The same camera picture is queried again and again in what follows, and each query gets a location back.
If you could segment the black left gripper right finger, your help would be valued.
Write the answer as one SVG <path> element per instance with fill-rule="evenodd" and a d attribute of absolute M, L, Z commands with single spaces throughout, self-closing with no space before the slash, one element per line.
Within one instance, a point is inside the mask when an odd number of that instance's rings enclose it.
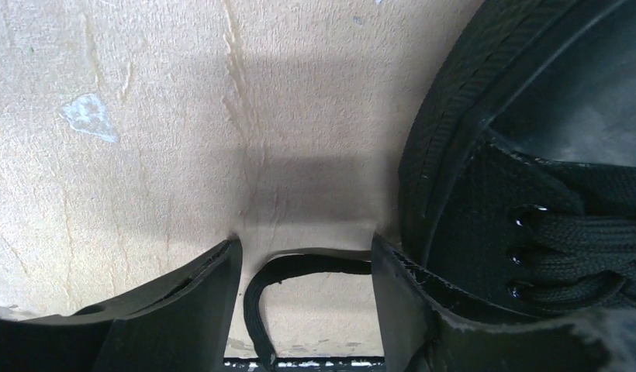
<path fill-rule="evenodd" d="M 389 371 L 636 371 L 636 310 L 543 320 L 508 312 L 446 283 L 379 235 L 372 281 Z"/>

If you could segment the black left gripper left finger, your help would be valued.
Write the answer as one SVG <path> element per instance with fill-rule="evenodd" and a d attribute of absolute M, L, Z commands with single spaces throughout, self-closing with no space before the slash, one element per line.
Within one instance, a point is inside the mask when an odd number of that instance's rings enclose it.
<path fill-rule="evenodd" d="M 241 266 L 225 240 L 73 315 L 0 319 L 0 371 L 220 371 Z"/>

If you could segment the black shoe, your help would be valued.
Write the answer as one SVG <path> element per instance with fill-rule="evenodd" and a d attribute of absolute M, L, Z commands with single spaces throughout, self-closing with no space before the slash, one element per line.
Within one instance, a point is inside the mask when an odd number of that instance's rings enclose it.
<path fill-rule="evenodd" d="M 531 317 L 636 308 L 636 1 L 485 1 L 399 164 L 403 249 Z"/>

